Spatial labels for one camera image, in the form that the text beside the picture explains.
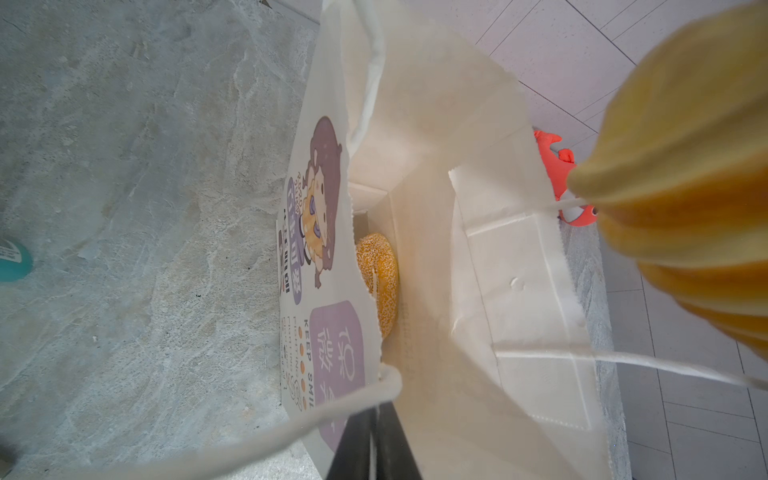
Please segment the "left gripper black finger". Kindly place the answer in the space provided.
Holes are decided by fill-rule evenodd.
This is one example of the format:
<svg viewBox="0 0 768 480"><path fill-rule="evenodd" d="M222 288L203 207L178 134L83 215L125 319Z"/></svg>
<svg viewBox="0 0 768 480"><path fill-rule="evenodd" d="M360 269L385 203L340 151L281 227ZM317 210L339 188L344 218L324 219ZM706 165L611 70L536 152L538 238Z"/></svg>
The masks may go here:
<svg viewBox="0 0 768 480"><path fill-rule="evenodd" d="M392 402L351 416L326 480L422 480Z"/></svg>

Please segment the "small bread roll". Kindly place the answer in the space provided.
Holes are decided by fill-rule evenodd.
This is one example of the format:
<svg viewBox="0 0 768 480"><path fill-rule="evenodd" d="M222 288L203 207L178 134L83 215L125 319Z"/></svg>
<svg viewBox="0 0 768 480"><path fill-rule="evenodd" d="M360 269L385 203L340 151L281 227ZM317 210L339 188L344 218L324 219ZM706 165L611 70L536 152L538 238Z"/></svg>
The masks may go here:
<svg viewBox="0 0 768 480"><path fill-rule="evenodd" d="M399 269L394 250L385 236L371 233L357 243L356 257L368 291L375 298L379 328L386 339L398 318Z"/></svg>

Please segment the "white printed paper bag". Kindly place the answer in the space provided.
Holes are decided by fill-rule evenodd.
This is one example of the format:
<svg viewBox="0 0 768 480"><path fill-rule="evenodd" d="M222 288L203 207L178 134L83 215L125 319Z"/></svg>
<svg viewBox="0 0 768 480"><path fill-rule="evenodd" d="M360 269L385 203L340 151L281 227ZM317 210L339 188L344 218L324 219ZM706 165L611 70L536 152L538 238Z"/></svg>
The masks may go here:
<svg viewBox="0 0 768 480"><path fill-rule="evenodd" d="M516 78L398 1L326 1L276 220L288 420L83 479L219 479L302 441L325 478L348 419L392 402L422 479L611 479L556 201ZM399 269L386 339L356 245Z"/></svg>

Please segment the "spiral twisted bread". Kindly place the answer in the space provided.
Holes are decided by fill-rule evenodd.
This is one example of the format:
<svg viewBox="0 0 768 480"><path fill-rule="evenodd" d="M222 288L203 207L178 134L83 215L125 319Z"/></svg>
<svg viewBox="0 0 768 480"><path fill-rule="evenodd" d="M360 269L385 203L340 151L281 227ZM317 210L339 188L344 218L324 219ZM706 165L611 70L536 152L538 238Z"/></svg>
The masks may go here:
<svg viewBox="0 0 768 480"><path fill-rule="evenodd" d="M687 312L767 354L767 5L654 47L568 176L605 241Z"/></svg>

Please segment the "red shark plush toy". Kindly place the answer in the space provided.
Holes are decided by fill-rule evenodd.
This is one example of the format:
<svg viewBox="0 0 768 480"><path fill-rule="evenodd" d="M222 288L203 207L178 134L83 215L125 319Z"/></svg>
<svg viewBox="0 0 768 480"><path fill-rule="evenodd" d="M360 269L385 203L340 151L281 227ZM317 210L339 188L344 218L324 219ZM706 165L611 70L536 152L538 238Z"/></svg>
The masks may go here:
<svg viewBox="0 0 768 480"><path fill-rule="evenodd" d="M562 140L559 135L534 131L539 154L550 179L556 201L575 199L567 187L567 177L576 167L574 154L569 149L561 149L557 153L552 145ZM597 209L591 205L571 206L558 211L560 220L572 227L587 227L597 222Z"/></svg>

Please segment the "teal tube bottle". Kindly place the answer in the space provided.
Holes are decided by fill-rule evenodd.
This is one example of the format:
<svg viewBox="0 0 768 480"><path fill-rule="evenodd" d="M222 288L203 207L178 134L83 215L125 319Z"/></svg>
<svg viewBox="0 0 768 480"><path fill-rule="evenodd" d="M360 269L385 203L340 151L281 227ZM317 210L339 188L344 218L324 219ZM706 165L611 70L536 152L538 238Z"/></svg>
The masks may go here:
<svg viewBox="0 0 768 480"><path fill-rule="evenodd" d="M10 283L26 277L33 269L29 251L16 240L0 239L0 282Z"/></svg>

